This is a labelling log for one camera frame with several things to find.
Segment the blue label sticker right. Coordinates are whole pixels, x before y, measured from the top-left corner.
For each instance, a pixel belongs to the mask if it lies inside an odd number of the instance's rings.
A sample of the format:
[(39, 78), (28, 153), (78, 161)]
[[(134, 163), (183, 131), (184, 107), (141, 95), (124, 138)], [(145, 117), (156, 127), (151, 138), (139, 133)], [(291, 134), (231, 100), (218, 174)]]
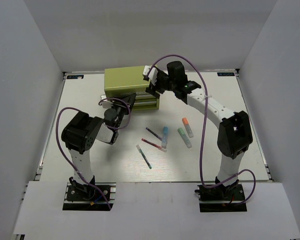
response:
[(235, 73), (234, 72), (217, 72), (217, 75), (219, 77), (234, 77)]

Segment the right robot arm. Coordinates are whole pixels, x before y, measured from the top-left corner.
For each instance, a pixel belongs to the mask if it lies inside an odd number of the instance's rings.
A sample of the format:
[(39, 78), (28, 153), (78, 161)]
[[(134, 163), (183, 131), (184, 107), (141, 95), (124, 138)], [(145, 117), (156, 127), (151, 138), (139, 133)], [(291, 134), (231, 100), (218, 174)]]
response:
[(143, 79), (149, 82), (146, 92), (159, 98), (166, 91), (204, 114), (217, 128), (217, 147), (221, 164), (216, 176), (216, 195), (226, 200), (234, 193), (238, 182), (239, 167), (244, 153), (253, 142), (251, 124), (245, 111), (235, 112), (217, 102), (195, 81), (190, 81), (180, 61), (167, 64), (167, 72), (146, 65)]

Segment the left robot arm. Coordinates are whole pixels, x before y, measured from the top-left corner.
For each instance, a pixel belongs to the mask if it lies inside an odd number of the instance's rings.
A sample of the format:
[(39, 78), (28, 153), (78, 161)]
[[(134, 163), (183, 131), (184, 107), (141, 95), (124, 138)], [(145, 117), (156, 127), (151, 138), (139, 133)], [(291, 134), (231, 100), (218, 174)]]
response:
[(101, 99), (98, 104), (107, 106), (103, 118), (92, 117), (78, 110), (61, 133), (61, 140), (65, 143), (71, 163), (75, 166), (73, 177), (70, 177), (69, 181), (71, 185), (78, 187), (78, 193), (86, 200), (93, 198), (96, 193), (90, 149), (96, 140), (109, 145), (116, 142), (119, 130), (128, 125), (122, 124), (122, 121), (125, 116), (130, 120), (136, 96), (136, 93), (132, 93), (124, 97)]

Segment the blue label sticker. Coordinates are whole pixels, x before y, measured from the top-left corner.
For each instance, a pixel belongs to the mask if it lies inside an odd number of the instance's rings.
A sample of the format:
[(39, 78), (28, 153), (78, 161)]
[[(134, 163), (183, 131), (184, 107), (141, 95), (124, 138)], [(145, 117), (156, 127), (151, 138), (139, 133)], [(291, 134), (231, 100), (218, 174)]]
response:
[(84, 75), (83, 74), (78, 74), (78, 75), (67, 75), (66, 79), (70, 80), (77, 80), (77, 79), (83, 79)]
[(234, 77), (235, 73), (234, 72), (217, 72), (217, 75), (219, 77)]

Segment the red gel pen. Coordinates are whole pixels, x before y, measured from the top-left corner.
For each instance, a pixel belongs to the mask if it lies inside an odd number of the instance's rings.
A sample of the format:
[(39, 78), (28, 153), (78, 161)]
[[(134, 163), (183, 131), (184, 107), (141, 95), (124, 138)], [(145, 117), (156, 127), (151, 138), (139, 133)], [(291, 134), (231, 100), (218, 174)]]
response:
[(167, 152), (167, 150), (165, 148), (163, 148), (162, 146), (159, 146), (158, 144), (155, 144), (155, 143), (153, 143), (151, 141), (148, 141), (148, 140), (146, 140), (144, 138), (142, 138), (141, 141), (144, 142), (144, 143), (147, 143), (147, 144), (149, 144), (149, 145), (151, 145), (151, 146), (153, 146), (153, 147), (155, 147), (157, 149), (159, 149), (162, 152), (165, 152), (165, 153)]

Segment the green metal drawer chest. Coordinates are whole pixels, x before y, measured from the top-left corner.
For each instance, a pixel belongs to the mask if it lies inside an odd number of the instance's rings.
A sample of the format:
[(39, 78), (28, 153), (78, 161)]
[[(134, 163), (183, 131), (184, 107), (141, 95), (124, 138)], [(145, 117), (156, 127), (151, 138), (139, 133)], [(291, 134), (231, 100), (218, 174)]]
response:
[(158, 110), (160, 100), (146, 92), (144, 66), (107, 68), (104, 70), (104, 92), (108, 98), (124, 98), (136, 94), (134, 111)]

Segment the green gel pen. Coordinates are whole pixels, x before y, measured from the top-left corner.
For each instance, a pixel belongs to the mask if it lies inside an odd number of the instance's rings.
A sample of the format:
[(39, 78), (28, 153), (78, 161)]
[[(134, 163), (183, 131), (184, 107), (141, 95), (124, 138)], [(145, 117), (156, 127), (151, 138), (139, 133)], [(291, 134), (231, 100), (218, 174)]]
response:
[(139, 144), (136, 145), (136, 148), (138, 150), (138, 152), (141, 154), (142, 158), (144, 159), (144, 161), (146, 162), (147, 166), (149, 169), (152, 169), (151, 164), (149, 163), (148, 159), (146, 158), (144, 152), (142, 151), (141, 147)]

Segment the blue highlighter marker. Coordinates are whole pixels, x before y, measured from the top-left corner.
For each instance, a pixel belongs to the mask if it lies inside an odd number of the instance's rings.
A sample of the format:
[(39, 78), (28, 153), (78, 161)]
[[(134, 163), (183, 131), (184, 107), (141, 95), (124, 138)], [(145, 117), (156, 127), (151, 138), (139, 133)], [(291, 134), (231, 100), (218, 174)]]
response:
[(167, 147), (168, 143), (168, 134), (169, 134), (169, 128), (165, 126), (162, 131), (162, 140), (161, 140), (161, 146), (165, 149)]

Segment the orange highlighter marker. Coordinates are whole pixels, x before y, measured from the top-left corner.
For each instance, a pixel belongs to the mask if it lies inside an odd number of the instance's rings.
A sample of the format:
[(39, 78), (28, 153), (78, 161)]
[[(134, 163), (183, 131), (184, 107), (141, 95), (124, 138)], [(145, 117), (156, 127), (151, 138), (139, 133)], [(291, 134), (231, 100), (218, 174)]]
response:
[(189, 136), (190, 138), (193, 138), (193, 137), (194, 137), (194, 134), (193, 134), (193, 131), (192, 131), (192, 129), (191, 129), (191, 126), (190, 126), (190, 124), (189, 124), (189, 122), (188, 122), (188, 120), (187, 120), (186, 117), (182, 118), (182, 123), (183, 123), (183, 125), (184, 125), (184, 127), (185, 127), (185, 130), (186, 130), (188, 136)]

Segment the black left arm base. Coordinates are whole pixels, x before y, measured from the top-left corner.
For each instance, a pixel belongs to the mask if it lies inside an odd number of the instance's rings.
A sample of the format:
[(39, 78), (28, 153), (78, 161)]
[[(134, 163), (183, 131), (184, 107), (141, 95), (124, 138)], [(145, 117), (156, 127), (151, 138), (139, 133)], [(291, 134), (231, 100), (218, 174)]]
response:
[[(105, 195), (110, 207), (115, 203), (116, 183), (100, 183), (96, 185)], [(64, 201), (62, 206), (63, 211), (110, 211), (110, 208), (103, 198), (102, 194), (94, 189), (92, 194), (77, 190), (69, 182), (66, 186)]]

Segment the purple gel pen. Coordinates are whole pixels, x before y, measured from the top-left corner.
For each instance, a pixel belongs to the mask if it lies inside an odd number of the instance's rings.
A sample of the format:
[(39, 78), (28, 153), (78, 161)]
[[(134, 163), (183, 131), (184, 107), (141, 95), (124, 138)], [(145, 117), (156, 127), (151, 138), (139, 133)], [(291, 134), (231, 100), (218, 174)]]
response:
[(150, 132), (153, 136), (155, 136), (157, 139), (159, 139), (160, 141), (162, 141), (162, 137), (159, 136), (157, 133), (155, 133), (154, 131), (152, 131), (150, 128), (146, 127), (145, 128), (148, 132)]

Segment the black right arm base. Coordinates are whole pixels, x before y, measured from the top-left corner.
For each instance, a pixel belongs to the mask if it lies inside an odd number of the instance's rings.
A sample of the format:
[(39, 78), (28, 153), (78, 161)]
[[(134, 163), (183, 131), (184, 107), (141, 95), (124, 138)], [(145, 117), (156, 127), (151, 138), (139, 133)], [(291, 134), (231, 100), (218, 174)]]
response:
[(198, 185), (194, 192), (198, 196), (201, 213), (247, 212), (246, 203), (241, 203), (246, 199), (241, 184), (228, 188), (222, 188), (222, 185), (215, 188)]

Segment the green highlighter marker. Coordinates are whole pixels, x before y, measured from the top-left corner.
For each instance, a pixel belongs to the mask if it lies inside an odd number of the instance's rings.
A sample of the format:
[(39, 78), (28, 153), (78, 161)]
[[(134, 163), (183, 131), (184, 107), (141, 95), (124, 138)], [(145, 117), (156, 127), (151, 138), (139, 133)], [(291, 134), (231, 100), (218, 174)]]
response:
[(188, 139), (187, 135), (185, 134), (184, 130), (180, 127), (177, 129), (180, 137), (182, 138), (182, 140), (184, 141), (185, 145), (187, 146), (187, 148), (191, 148), (192, 144), (190, 142), (190, 140)]

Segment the blue label sticker left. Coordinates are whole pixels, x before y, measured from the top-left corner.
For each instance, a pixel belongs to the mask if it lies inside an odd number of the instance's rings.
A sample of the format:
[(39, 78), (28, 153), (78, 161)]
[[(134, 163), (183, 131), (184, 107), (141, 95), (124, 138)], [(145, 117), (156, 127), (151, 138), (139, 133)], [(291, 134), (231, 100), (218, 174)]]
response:
[(66, 79), (70, 80), (77, 80), (77, 79), (83, 79), (84, 75), (83, 74), (78, 74), (78, 75), (67, 75)]

